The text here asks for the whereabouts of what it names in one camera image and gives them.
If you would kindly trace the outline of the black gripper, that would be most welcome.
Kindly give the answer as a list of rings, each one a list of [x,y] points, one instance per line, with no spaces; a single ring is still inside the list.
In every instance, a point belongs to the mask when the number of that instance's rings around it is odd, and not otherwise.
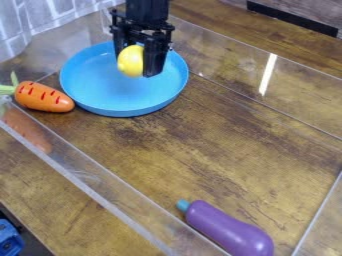
[[[143,76],[152,77],[163,71],[171,36],[175,30],[168,23],[170,0],[126,0],[123,11],[110,11],[115,55],[144,39]]]

